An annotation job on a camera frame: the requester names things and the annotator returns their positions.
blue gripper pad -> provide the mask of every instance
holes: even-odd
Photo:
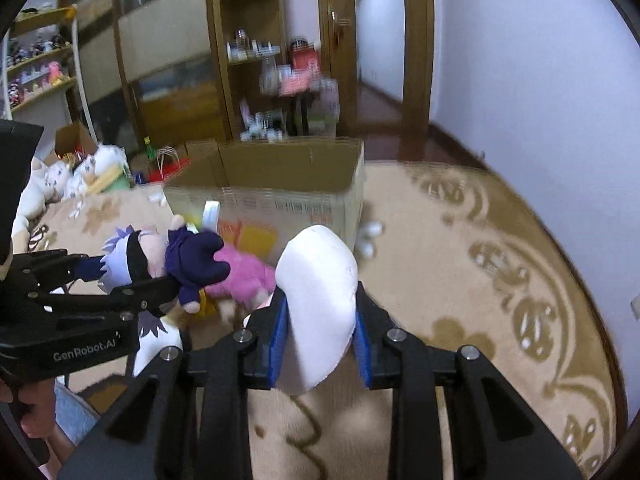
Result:
[[[275,387],[276,381],[280,377],[287,333],[289,333],[289,307],[287,298],[282,298],[273,335],[271,335],[271,341],[269,341],[269,385],[271,388]]]
[[[371,387],[371,354],[369,348],[369,338],[362,322],[362,316],[356,313],[356,329],[353,331],[353,349],[358,361],[358,371],[360,378],[366,388]]]

open cardboard box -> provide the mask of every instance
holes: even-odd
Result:
[[[56,130],[55,148],[44,158],[43,162],[50,166],[65,153],[75,152],[77,146],[80,146],[88,155],[94,155],[98,150],[98,145],[80,121]]]
[[[191,163],[169,177],[174,214],[200,225],[207,200],[221,203],[218,232],[238,250],[277,263],[300,231],[322,224],[353,249],[364,196],[357,139],[188,143]]]

finger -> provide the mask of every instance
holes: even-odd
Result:
[[[11,389],[0,380],[0,402],[12,402],[14,400],[14,394]]]
[[[56,422],[54,381],[28,384],[18,392],[18,400],[31,407],[20,422],[22,430],[30,438],[46,438],[53,431]]]
[[[27,384],[20,388],[18,400],[25,404],[37,404],[42,400],[49,400],[49,397],[53,395],[54,384],[55,379]]]
[[[47,438],[56,425],[56,401],[48,400],[34,404],[31,411],[24,415],[20,425],[29,438]]]

plush doll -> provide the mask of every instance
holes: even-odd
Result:
[[[66,181],[63,200],[84,196],[86,188],[95,181],[95,160],[90,155],[83,160]]]
[[[230,296],[250,312],[273,294],[276,288],[275,270],[253,254],[241,253],[233,245],[222,247],[214,259],[228,262],[231,268],[226,280],[205,287],[212,298]]]
[[[174,216],[167,236],[152,226],[143,231],[129,226],[104,247],[101,288],[109,293],[115,286],[170,274],[180,283],[180,306],[194,314],[200,310],[200,289],[229,276],[229,264],[213,258],[223,245],[215,233],[190,232],[181,216]]]
[[[112,166],[128,168],[127,155],[122,148],[100,144],[93,155],[87,156],[68,180],[64,198],[83,196],[88,186],[104,175]]]
[[[66,183],[72,177],[71,167],[66,162],[59,160],[54,162],[47,170],[49,181],[53,186],[54,202],[59,202],[65,194]]]
[[[100,144],[94,155],[94,172],[96,177],[106,173],[111,166],[122,166],[128,168],[127,155],[122,148]]]
[[[102,259],[104,274],[98,286],[109,293],[116,286],[170,274],[180,283],[177,303],[194,314],[200,310],[200,290],[229,275],[229,264],[213,259],[223,244],[215,233],[188,231],[181,216],[173,218],[166,236],[154,226],[142,231],[135,231],[132,226],[118,229],[104,246],[108,254]],[[174,300],[162,306],[162,311],[169,312],[175,303]],[[165,346],[182,347],[179,330],[167,318],[158,319],[142,311],[138,314],[138,333],[140,350],[134,361],[134,375]]]
[[[29,220],[40,216],[47,202],[53,199],[54,187],[47,174],[48,168],[37,158],[31,160],[31,175],[20,195],[11,238],[15,253],[25,253],[29,244]]]
[[[49,82],[52,85],[57,85],[59,83],[62,83],[64,78],[65,76],[62,73],[62,70],[60,70],[60,63],[58,63],[57,61],[52,61],[51,63],[49,63]]]

white-haired plush doll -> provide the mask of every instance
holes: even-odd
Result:
[[[187,230],[184,218],[174,216],[166,235],[155,226],[136,231],[132,226],[116,229],[102,248],[104,272],[98,286],[109,294],[115,287],[160,278],[170,274],[180,283],[178,297],[161,306],[168,313],[176,304],[189,314],[200,309],[201,288],[224,280],[229,264],[217,262],[213,255],[224,245],[212,232],[194,234]],[[136,355],[134,374],[139,373],[165,346],[182,347],[178,329],[167,318],[158,319],[142,311],[138,315],[140,351]]]

